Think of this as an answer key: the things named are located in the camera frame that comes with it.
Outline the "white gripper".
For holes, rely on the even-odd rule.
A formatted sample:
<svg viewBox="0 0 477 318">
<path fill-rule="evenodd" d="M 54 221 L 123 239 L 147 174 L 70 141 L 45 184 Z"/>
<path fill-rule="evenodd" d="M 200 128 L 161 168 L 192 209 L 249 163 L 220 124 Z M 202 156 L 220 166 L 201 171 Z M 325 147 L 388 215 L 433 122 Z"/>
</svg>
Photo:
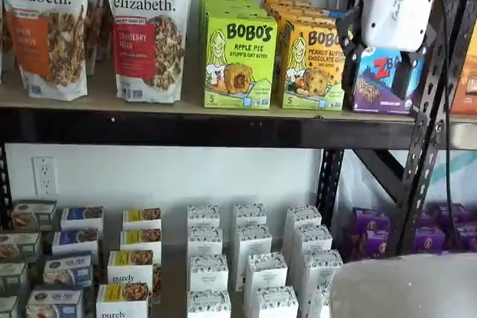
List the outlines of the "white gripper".
<svg viewBox="0 0 477 318">
<path fill-rule="evenodd" d="M 426 32 L 433 0 L 356 0 L 336 19 L 339 44 L 345 56 L 342 86 L 353 86 L 367 47 L 401 51 L 391 91 L 406 98 L 413 70 L 436 39 Z"/>
</svg>

